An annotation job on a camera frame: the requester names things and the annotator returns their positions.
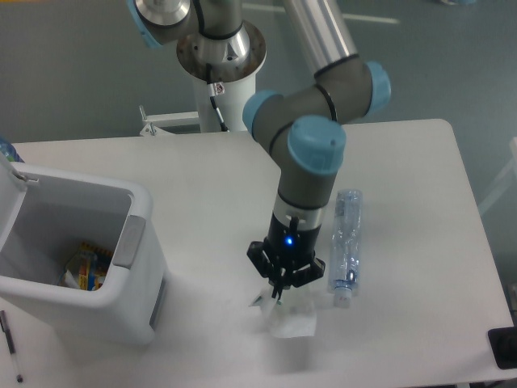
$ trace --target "white trash bin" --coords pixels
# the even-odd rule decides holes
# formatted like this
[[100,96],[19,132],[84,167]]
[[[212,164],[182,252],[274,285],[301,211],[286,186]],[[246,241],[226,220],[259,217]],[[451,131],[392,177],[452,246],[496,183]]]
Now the white trash bin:
[[[149,343],[169,278],[152,208],[139,184],[0,154],[0,297],[59,329]],[[95,291],[57,285],[83,241],[114,252]]]

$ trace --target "bottle cap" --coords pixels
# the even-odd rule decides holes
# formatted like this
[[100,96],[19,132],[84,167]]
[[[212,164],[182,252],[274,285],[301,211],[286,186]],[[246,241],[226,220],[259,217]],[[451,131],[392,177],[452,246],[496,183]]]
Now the bottle cap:
[[352,290],[347,287],[336,287],[334,289],[334,306],[346,309],[350,306]]

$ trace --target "gray floor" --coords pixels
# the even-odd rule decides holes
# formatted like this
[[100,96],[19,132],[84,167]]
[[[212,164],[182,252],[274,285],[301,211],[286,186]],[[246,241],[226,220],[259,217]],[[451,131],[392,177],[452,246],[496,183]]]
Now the gray floor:
[[[135,136],[139,104],[148,114],[194,110],[175,47],[148,50],[124,3],[0,3],[0,134],[12,141]],[[508,142],[517,136],[517,2],[341,3],[350,14],[399,21],[347,22],[362,57],[382,62],[392,79],[391,104],[368,120],[449,121],[479,198],[511,157]],[[258,88],[288,94],[309,85],[286,14],[245,9],[245,17],[268,43]],[[517,281],[517,185],[484,223],[501,278]]]

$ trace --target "crumpled plastic bag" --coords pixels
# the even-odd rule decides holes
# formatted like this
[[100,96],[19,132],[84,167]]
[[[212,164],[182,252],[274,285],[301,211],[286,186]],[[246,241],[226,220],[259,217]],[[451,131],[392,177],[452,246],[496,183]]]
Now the crumpled plastic bag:
[[314,336],[316,332],[316,308],[309,285],[282,292],[278,301],[271,297],[269,286],[253,300],[251,306],[259,306],[271,335],[276,338]]

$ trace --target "white table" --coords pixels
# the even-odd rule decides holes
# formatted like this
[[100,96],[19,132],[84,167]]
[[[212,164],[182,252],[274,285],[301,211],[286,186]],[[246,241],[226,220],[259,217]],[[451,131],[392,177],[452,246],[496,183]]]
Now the white table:
[[[56,333],[0,300],[24,386],[402,387],[517,377],[486,332],[512,324],[449,124],[350,125],[334,186],[364,192],[359,295],[319,310],[313,338],[274,339],[246,258],[267,232],[279,171],[247,133],[18,145],[29,163],[130,179],[155,199],[172,281],[157,337],[134,348]],[[334,201],[320,233],[329,256]],[[324,289],[326,279],[313,284]],[[0,339],[2,387],[17,386]]]

